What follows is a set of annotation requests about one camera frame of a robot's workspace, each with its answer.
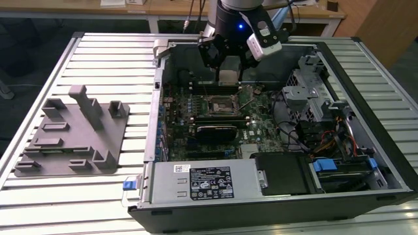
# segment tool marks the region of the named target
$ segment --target wooden desk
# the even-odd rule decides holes
[[[124,8],[100,8],[100,0],[0,0],[0,11],[70,14],[147,14],[150,3],[151,0],[144,5],[127,4]]]
[[[152,24],[158,24],[158,20],[185,20],[191,6],[191,0],[151,0],[150,6],[150,21],[155,21]],[[207,20],[209,15],[209,3],[203,9],[203,21]],[[199,0],[195,0],[193,16],[199,15]],[[318,6],[301,6],[294,7],[295,20],[301,24],[326,24],[326,28],[322,32],[323,37],[331,37],[338,28],[339,22],[346,18],[346,13],[339,9],[338,12],[327,11],[327,0],[319,0]]]
[[[151,33],[159,33],[159,20],[186,20],[191,0],[148,0],[144,5],[127,4],[126,8],[100,8],[100,0],[0,0],[0,17],[52,19],[116,19],[148,20]],[[209,3],[203,10],[207,20]],[[326,0],[319,6],[294,9],[302,24],[326,24],[322,36],[331,37],[346,14],[326,10]],[[199,0],[195,0],[191,20],[199,15]]]

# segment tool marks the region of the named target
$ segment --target blue connector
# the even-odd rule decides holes
[[[374,158],[369,158],[369,163],[370,163],[371,169],[378,168],[378,163],[377,163],[377,160],[374,160]]]
[[[124,181],[123,182],[123,191],[136,190],[136,181]]]
[[[319,159],[313,165],[317,172],[323,170],[337,170],[337,165],[333,159]]]

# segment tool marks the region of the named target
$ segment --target table leg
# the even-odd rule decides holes
[[[322,37],[333,37],[339,26],[341,19],[330,19],[329,24],[322,32]]]
[[[148,24],[150,24],[151,33],[159,33],[158,19],[159,19],[158,16],[148,16]]]

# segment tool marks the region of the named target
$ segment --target cable on desk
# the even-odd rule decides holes
[[[197,29],[198,29],[201,21],[202,21],[202,13],[203,13],[203,8],[205,8],[206,3],[207,3],[207,0],[203,0],[203,4],[202,4],[202,0],[199,0],[201,9],[199,9],[198,22],[195,24],[195,29],[194,29],[195,33],[199,33],[199,32],[197,32]]]
[[[289,7],[289,11],[290,11],[290,16],[291,16],[291,21],[293,21],[293,30],[290,31],[290,33],[295,32],[298,26],[297,26],[297,22],[295,22],[295,16],[294,16],[294,10],[293,10],[293,3],[294,0],[286,0],[287,1],[287,7]]]
[[[185,26],[183,26],[183,33],[186,33],[186,29],[189,27],[189,24],[190,24],[190,17],[191,17],[191,11],[194,9],[194,4],[195,4],[195,0],[191,0],[191,6],[190,6],[190,11],[189,11],[189,16],[187,16],[187,19],[185,21]]]

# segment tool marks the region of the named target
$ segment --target warning label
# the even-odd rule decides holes
[[[190,198],[195,201],[234,198],[229,166],[190,169]]]

